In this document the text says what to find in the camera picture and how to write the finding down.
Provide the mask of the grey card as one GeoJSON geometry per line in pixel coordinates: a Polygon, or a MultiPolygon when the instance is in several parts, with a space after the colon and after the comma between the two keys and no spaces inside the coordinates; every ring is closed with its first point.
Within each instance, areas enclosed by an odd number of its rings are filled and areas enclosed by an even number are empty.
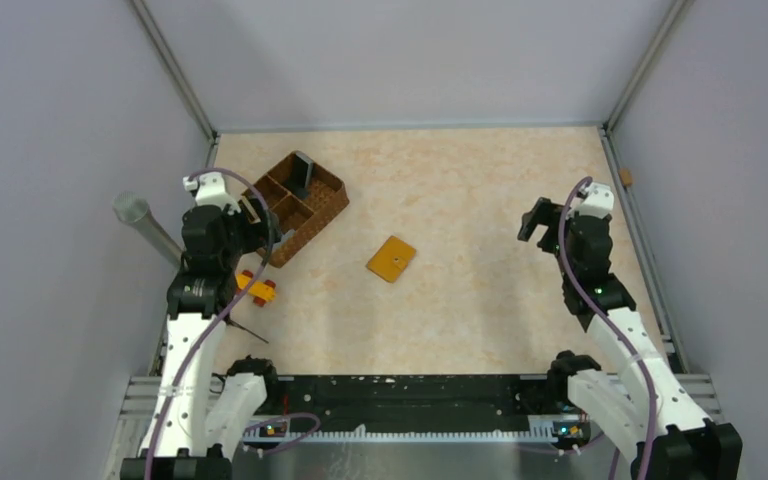
{"type": "Polygon", "coordinates": [[[304,200],[310,195],[310,184],[315,162],[304,152],[296,150],[291,154],[291,171],[284,186],[297,198],[304,200]]]}

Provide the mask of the orange leather card holder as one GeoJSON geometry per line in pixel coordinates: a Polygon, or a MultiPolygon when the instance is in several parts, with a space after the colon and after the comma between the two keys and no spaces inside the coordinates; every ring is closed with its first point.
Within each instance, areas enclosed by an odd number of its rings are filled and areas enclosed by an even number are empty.
{"type": "Polygon", "coordinates": [[[390,236],[367,262],[366,268],[380,279],[395,283],[404,273],[417,250],[396,236],[390,236]]]}

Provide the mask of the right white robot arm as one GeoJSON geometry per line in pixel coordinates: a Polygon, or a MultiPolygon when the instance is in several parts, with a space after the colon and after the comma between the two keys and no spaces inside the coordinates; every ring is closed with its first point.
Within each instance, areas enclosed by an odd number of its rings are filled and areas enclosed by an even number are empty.
{"type": "Polygon", "coordinates": [[[597,424],[614,446],[611,476],[625,460],[634,479],[735,479],[741,436],[691,397],[611,271],[614,204],[610,186],[585,177],[563,203],[541,197],[522,216],[518,240],[545,227],[538,246],[557,261],[564,304],[616,369],[609,375],[592,357],[563,351],[547,372],[547,400],[597,424]]]}

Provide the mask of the brown wicker divided basket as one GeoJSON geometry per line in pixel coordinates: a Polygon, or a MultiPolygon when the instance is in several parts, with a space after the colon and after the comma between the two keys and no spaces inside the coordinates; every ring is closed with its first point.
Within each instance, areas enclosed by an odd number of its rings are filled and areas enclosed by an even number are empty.
{"type": "Polygon", "coordinates": [[[345,183],[310,156],[315,162],[310,195],[301,200],[290,193],[284,183],[291,171],[294,151],[254,183],[270,210],[277,214],[283,233],[269,259],[275,268],[288,263],[349,205],[345,183]]]}

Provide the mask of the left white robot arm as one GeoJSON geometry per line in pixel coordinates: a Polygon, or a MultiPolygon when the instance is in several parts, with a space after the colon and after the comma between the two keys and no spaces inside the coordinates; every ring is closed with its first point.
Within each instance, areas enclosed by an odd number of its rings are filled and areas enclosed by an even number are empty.
{"type": "Polygon", "coordinates": [[[242,256],[279,239],[278,219],[263,193],[224,168],[183,179],[194,200],[182,217],[185,248],[167,290],[166,355],[156,402],[136,451],[123,458],[121,479],[230,479],[243,432],[257,413],[279,404],[280,386],[257,370],[227,376],[208,403],[213,366],[231,310],[254,287],[263,259],[245,285],[236,269],[242,256]]]}

